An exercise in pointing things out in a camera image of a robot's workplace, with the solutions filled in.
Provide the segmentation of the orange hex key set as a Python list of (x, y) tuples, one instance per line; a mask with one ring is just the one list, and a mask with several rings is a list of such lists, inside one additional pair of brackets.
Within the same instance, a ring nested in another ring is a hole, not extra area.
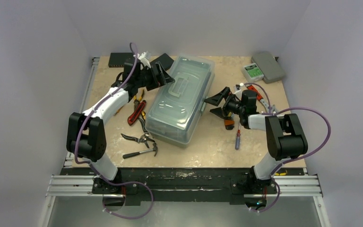
[(234, 121), (234, 114), (229, 113), (227, 116), (224, 117), (224, 125), (225, 129), (230, 131), (233, 130), (235, 127), (235, 121)]

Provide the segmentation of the translucent green tool box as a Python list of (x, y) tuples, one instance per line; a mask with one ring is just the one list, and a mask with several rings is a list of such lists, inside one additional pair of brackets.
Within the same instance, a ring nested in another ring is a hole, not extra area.
[(180, 55), (169, 75), (174, 82), (161, 87), (146, 116), (146, 129), (159, 140), (186, 147), (205, 109), (215, 73), (211, 60)]

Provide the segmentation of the black handled screwdriver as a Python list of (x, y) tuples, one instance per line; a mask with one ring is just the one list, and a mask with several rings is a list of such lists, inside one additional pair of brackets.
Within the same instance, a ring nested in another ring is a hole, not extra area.
[(141, 112), (141, 118), (143, 119), (144, 122), (146, 122), (146, 112), (145, 111)]

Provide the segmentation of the red black utility knife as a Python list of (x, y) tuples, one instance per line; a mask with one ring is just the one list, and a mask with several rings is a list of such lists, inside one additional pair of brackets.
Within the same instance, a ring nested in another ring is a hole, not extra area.
[(133, 125), (136, 120), (140, 117), (141, 113), (143, 112), (144, 108), (146, 107), (146, 100), (142, 101), (134, 101), (134, 111), (133, 113), (127, 118), (128, 125)]

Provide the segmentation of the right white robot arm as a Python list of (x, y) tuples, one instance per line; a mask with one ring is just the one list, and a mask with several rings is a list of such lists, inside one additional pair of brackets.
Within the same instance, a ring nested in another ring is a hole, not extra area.
[(250, 169), (242, 184), (251, 192), (259, 192), (270, 185), (271, 177), (283, 166), (283, 162), (297, 159), (308, 151), (308, 142), (296, 114), (260, 114), (256, 102), (255, 91), (246, 89), (238, 97), (229, 87), (205, 99), (205, 103), (215, 106), (210, 112), (216, 116), (224, 119), (229, 113), (237, 114), (240, 125), (245, 129), (266, 133), (268, 153)]

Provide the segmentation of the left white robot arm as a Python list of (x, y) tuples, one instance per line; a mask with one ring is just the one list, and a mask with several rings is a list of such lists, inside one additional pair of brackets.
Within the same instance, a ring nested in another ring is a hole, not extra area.
[(106, 155), (105, 124), (124, 105), (144, 88), (154, 90), (174, 82), (162, 63), (150, 62), (142, 57), (128, 58), (123, 71), (108, 92), (92, 107), (69, 116), (66, 149), (73, 153), (77, 164), (88, 164), (104, 180), (109, 193), (121, 190), (119, 170)]

